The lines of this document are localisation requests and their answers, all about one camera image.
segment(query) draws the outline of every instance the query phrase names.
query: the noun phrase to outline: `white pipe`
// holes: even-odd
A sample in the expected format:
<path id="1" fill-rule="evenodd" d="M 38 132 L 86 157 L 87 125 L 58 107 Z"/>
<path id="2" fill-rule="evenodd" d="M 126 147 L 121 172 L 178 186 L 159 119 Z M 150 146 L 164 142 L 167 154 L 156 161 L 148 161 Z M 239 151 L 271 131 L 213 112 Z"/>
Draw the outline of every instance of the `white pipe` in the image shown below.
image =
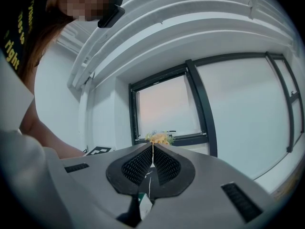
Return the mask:
<path id="1" fill-rule="evenodd" d="M 139 13 L 134 13 L 134 16 L 130 16 L 131 12 L 134 12 L 135 10 L 140 10 L 142 6 L 151 3 L 153 1 L 155 0 L 129 0 L 122 6 L 123 8 L 125 8 L 126 14 L 117 23 L 115 23 L 115 25 L 110 30 L 109 29 L 101 30 L 100 28 L 96 28 L 94 32 L 91 34 L 91 36 L 88 38 L 88 40 L 85 42 L 84 46 L 81 48 L 80 53 L 77 55 L 71 69 L 67 86 L 68 87 L 72 86 L 72 83 L 79 70 L 81 63 L 84 62 L 85 58 L 88 56 L 89 52 L 93 49 L 96 42 L 98 42 L 100 39 L 107 41 L 112 37 L 112 35 L 114 35 L 125 25 L 127 25 L 134 19 L 142 16 L 143 14 L 155 9 L 155 7 L 147 6 L 146 10 L 142 10 Z"/>
<path id="2" fill-rule="evenodd" d="M 73 33 L 73 36 L 76 37 L 78 35 L 78 31 L 76 29 L 74 29 L 71 25 L 66 25 L 66 27 L 64 28 L 66 30 L 68 30 L 69 32 Z"/>
<path id="3" fill-rule="evenodd" d="M 90 93 L 90 87 L 92 83 L 92 78 L 89 77 L 87 82 L 85 83 L 81 99 L 80 99 L 80 107 L 78 112 L 78 130 L 80 134 L 81 139 L 81 149 L 85 150 L 87 149 L 87 103 L 88 103 L 88 96 Z"/>
<path id="4" fill-rule="evenodd" d="M 68 49 L 69 51 L 73 52 L 74 54 L 78 54 L 79 52 L 79 48 L 73 46 L 71 43 L 67 42 L 62 38 L 57 38 L 56 42 L 64 48 Z"/>
<path id="5" fill-rule="evenodd" d="M 84 43 L 82 43 L 80 40 L 76 39 L 74 36 L 71 36 L 66 31 L 62 31 L 61 36 L 67 38 L 69 41 L 75 43 L 76 45 L 78 45 L 80 47 L 82 47 L 84 45 Z"/>
<path id="6" fill-rule="evenodd" d="M 179 22 L 177 23 L 168 21 L 159 28 L 159 31 L 141 33 L 137 38 L 137 41 L 135 40 L 132 44 L 126 45 L 124 49 L 122 48 L 122 52 L 124 52 L 123 59 L 121 57 L 122 54 L 118 53 L 118 56 L 112 61 L 109 61 L 108 64 L 104 64 L 103 67 L 99 66 L 98 72 L 95 71 L 96 75 L 92 84 L 98 86 L 106 79 L 113 77 L 114 74 L 117 76 L 118 71 L 122 73 L 123 68 L 123 71 L 126 71 L 131 62 L 143 57 L 147 52 L 153 52 L 161 47 L 165 48 L 166 45 L 170 45 L 170 43 L 173 44 L 172 47 L 178 46 L 179 38 L 187 40 L 189 36 L 191 37 L 195 33 L 199 37 L 199 33 L 209 34 L 215 31 L 221 33 L 224 30 L 246 32 L 251 28 L 251 33 L 255 33 L 258 36 L 270 37 L 270 39 L 272 38 L 272 40 L 281 41 L 285 43 L 285 45 L 292 44 L 292 38 L 282 34 L 278 30 L 276 31 L 273 27 L 268 27 L 268 24 L 266 23 L 261 24 L 261 22 L 258 21 L 250 21 L 249 19 L 246 19 L 245 16 L 236 16 L 235 18 L 232 18 L 230 14 L 223 13 L 212 13 L 209 17 L 202 13 L 197 13 L 193 14 L 191 20 L 188 16 L 184 16 L 180 17 Z M 164 38 L 163 30 L 167 30 L 167 38 Z"/>
<path id="7" fill-rule="evenodd" d="M 226 0 L 188 0 L 178 3 L 173 3 L 156 10 L 153 10 L 133 22 L 129 23 L 118 33 L 116 33 L 110 40 L 108 40 L 102 48 L 92 57 L 88 66 L 84 69 L 80 78 L 77 80 L 76 89 L 79 90 L 81 85 L 87 80 L 92 72 L 97 68 L 106 57 L 115 50 L 123 42 L 127 41 L 132 36 L 136 35 L 140 31 L 155 25 L 162 23 L 164 20 L 177 17 L 180 15 L 198 13 L 198 12 L 227 12 L 232 10 L 235 14 L 249 16 L 250 6 L 226 1 Z"/>
<path id="8" fill-rule="evenodd" d="M 88 37 L 92 34 L 92 32 L 87 31 L 87 29 L 84 28 L 83 25 L 79 24 L 78 21 L 73 21 L 70 25 L 73 25 L 74 27 L 76 27 L 77 32 L 82 31 Z"/>
<path id="9" fill-rule="evenodd" d="M 72 72 L 71 72 L 71 75 L 70 75 L 70 78 L 68 81 L 68 86 L 72 85 L 72 82 L 76 76 L 76 73 L 78 71 L 78 68 L 79 68 L 81 62 L 83 62 L 84 58 L 92 50 L 93 46 L 95 45 L 95 43 L 97 41 L 103 41 L 103 43 L 105 43 L 125 25 L 127 25 L 131 21 L 135 20 L 139 16 L 142 16 L 143 14 L 146 14 L 149 11 L 156 9 L 155 8 L 156 4 L 157 4 L 157 6 L 164 6 L 163 3 L 164 3 L 163 0 L 130 0 L 127 3 L 125 3 L 123 5 L 123 7 L 127 11 L 125 16 L 123 16 L 111 28 L 111 30 L 104 30 L 104 33 L 102 33 L 102 34 L 98 34 L 98 33 L 100 33 L 100 30 L 97 28 L 91 35 L 91 39 L 93 40 L 93 42 L 90 41 L 90 43 L 88 42 L 88 44 L 85 43 L 85 45 L 81 49 L 81 53 L 78 55 L 76 61 L 73 64 Z"/>

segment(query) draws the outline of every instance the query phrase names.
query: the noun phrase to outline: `window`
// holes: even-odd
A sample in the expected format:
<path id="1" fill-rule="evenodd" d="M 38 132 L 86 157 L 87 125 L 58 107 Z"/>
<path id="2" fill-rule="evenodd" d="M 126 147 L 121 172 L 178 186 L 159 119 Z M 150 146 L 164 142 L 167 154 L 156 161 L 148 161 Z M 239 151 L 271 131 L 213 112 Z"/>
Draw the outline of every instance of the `window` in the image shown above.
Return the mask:
<path id="1" fill-rule="evenodd" d="M 136 92 L 136 100 L 139 139 L 153 130 L 174 130 L 174 136 L 202 133 L 185 75 Z"/>
<path id="2" fill-rule="evenodd" d="M 208 143 L 205 116 L 186 64 L 130 84 L 133 144 L 154 130 L 172 131 L 175 146 Z"/>
<path id="3" fill-rule="evenodd" d="M 227 65 L 231 69 L 220 66 L 222 65 L 221 62 L 229 62 Z M 217 70 L 215 65 L 214 67 L 200 67 L 207 64 L 215 64 L 222 68 L 219 72 L 221 84 L 217 83 L 217 79 L 211 81 L 215 74 L 205 72 L 206 70 Z M 234 80 L 234 77 L 229 79 L 233 73 L 238 74 L 236 80 Z M 256 81 L 253 78 L 255 74 L 260 74 L 266 81 Z M 252 84 L 252 86 L 246 88 L 245 85 L 247 84 Z M 242 87 L 235 88 L 236 92 L 230 93 L 233 94 L 231 98 L 228 98 L 226 94 L 215 93 L 208 96 L 207 93 L 207 91 L 217 92 L 220 87 L 223 88 L 224 92 L 228 92 L 230 87 L 238 86 Z M 172 132 L 176 136 L 175 146 L 191 148 L 198 144 L 207 144 L 210 155 L 217 157 L 217 142 L 222 143 L 222 135 L 229 138 L 229 133 L 231 133 L 231 136 L 234 135 L 237 141 L 241 141 L 238 138 L 245 137 L 243 133 L 246 131 L 243 125 L 249 125 L 249 122 L 255 123 L 257 121 L 255 118 L 251 119 L 252 110 L 245 113 L 247 112 L 246 108 L 242 111 L 235 111 L 235 119 L 232 118 L 232 113 L 226 111 L 225 108 L 224 110 L 219 109 L 217 112 L 216 109 L 219 108 L 219 105 L 215 104 L 217 97 L 226 98 L 227 101 L 224 105 L 228 105 L 228 108 L 232 110 L 236 104 L 232 103 L 233 99 L 236 101 L 240 99 L 240 105 L 245 105 L 245 107 L 251 104 L 252 107 L 255 106 L 253 108 L 255 111 L 265 116 L 265 120 L 270 117 L 269 113 L 275 114 L 277 112 L 279 116 L 277 118 L 278 126 L 285 133 L 285 135 L 279 136 L 282 139 L 286 138 L 279 142 L 287 143 L 287 152 L 292 152 L 294 144 L 304 132 L 304 109 L 300 91 L 284 56 L 268 52 L 230 53 L 195 61 L 187 60 L 184 64 L 147 77 L 137 83 L 129 84 L 129 111 L 133 145 L 147 142 L 144 137 L 148 132 L 154 130 L 175 131 Z M 273 103 L 278 101 L 281 107 L 273 110 L 272 101 Z M 239 114 L 245 114 L 244 122 L 242 122 L 242 118 L 237 119 Z M 220 116 L 223 116 L 223 119 L 231 117 L 231 120 L 226 122 L 226 128 L 222 132 L 218 131 L 217 135 L 219 137 L 216 138 L 214 118 L 218 122 Z M 239 123 L 238 129 L 240 132 L 234 131 L 232 124 L 236 121 Z M 262 130 L 262 127 L 258 128 L 256 131 L 251 131 L 249 137 L 258 138 L 257 133 Z M 277 151 L 281 154 L 285 153 L 285 149 Z"/>

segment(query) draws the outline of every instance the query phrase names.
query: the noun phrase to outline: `window pane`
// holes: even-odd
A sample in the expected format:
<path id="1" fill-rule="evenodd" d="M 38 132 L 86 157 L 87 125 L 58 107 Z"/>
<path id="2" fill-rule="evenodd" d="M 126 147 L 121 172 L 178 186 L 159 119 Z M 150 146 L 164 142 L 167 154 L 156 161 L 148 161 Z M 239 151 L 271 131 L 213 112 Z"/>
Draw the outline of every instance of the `window pane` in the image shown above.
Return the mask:
<path id="1" fill-rule="evenodd" d="M 137 93 L 139 138 L 151 131 L 176 131 L 174 135 L 200 133 L 193 95 L 185 75 Z"/>
<path id="2" fill-rule="evenodd" d="M 282 76 L 285 80 L 287 89 L 289 91 L 289 95 L 291 96 L 292 91 L 294 93 L 296 93 L 294 81 L 292 80 L 292 77 L 291 77 L 286 65 L 284 64 L 284 62 L 282 60 L 275 60 L 275 62 L 277 64 L 277 67 L 279 68 L 280 72 L 282 73 Z"/>
<path id="3" fill-rule="evenodd" d="M 197 69 L 213 113 L 218 157 L 258 177 L 283 158 L 289 143 L 287 104 L 272 67 L 262 58 Z"/>

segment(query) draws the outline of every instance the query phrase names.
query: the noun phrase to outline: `gray plastic surface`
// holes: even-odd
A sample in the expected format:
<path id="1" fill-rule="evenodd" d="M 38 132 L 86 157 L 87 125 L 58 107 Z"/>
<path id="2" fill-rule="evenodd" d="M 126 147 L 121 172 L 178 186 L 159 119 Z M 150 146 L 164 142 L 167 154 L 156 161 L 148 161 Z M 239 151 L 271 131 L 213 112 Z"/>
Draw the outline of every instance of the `gray plastic surface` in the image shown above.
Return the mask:
<path id="1" fill-rule="evenodd" d="M 59 160 L 53 149 L 41 148 L 30 137 L 2 132 L 0 141 L 1 168 L 10 188 L 42 223 L 51 228 L 129 228 L 115 218 L 128 211 L 131 197 L 114 190 L 106 178 L 106 168 L 144 144 Z M 246 225 L 243 218 L 221 189 L 221 185 L 230 182 L 235 182 L 261 210 L 273 204 L 261 187 L 224 161 L 163 146 L 189 159 L 195 167 L 195 178 L 179 196 L 157 199 L 137 228 L 242 227 Z M 81 163 L 89 167 L 70 173 L 64 169 Z"/>

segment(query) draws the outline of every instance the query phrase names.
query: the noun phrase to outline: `person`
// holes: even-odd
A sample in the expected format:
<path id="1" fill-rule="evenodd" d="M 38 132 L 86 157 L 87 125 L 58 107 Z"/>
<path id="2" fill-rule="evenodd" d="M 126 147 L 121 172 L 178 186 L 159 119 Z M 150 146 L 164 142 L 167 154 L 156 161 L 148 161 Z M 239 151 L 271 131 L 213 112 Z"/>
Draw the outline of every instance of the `person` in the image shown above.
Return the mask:
<path id="1" fill-rule="evenodd" d="M 1 29 L 1 49 L 16 74 L 33 94 L 37 66 L 51 41 L 75 19 L 92 21 L 102 18 L 110 3 L 111 0 L 3 2 L 2 18 L 5 18 L 5 22 Z M 61 141 L 40 121 L 35 99 L 23 118 L 20 131 L 37 139 L 42 146 L 55 149 L 59 158 L 83 156 L 82 151 Z"/>

